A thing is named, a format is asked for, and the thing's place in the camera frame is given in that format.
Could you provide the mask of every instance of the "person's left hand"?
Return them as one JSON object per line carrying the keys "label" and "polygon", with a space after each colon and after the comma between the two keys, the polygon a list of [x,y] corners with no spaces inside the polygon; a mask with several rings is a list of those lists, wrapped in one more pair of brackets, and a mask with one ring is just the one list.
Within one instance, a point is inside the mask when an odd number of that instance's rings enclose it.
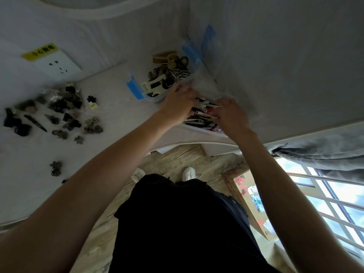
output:
{"label": "person's left hand", "polygon": [[176,126],[193,115],[191,108],[199,103],[199,96],[191,86],[175,83],[155,115],[170,127]]}

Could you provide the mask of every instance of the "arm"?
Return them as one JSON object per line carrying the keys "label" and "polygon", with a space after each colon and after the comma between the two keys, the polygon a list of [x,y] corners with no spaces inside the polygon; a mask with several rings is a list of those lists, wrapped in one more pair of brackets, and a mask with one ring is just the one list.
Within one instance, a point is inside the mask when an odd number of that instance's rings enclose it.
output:
{"label": "arm", "polygon": [[77,171],[1,242],[0,272],[68,272],[97,219],[153,144],[191,114],[197,96],[175,85],[158,112]]}
{"label": "arm", "polygon": [[218,100],[216,123],[239,146],[269,220],[302,272],[364,272],[339,244],[311,202],[278,165],[250,128],[234,100]]}

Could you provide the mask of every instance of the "yellow warning label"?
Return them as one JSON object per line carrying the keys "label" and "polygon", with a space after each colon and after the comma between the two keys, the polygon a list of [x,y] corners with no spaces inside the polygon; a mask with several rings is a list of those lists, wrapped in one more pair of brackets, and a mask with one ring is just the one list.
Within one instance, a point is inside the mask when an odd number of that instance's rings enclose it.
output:
{"label": "yellow warning label", "polygon": [[56,47],[56,45],[54,45],[53,43],[49,43],[38,49],[32,50],[31,52],[22,54],[21,57],[28,61],[34,61],[34,60],[42,58],[50,53],[54,53],[57,50],[58,50],[58,48]]}

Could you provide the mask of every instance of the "gray curtain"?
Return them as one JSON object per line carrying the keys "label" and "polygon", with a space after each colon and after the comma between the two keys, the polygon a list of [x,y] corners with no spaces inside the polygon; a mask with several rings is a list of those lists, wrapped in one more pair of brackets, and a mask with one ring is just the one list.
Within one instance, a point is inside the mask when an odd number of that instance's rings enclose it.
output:
{"label": "gray curtain", "polygon": [[269,151],[325,176],[364,184],[363,131],[276,145]]}

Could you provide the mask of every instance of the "cardboard box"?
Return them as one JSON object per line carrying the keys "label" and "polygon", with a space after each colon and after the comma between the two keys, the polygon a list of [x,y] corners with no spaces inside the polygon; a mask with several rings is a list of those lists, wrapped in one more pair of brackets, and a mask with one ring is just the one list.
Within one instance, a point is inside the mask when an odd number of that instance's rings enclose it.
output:
{"label": "cardboard box", "polygon": [[233,169],[222,175],[232,197],[245,209],[249,223],[267,240],[277,238],[275,231],[261,204],[260,196],[250,170],[246,168]]}

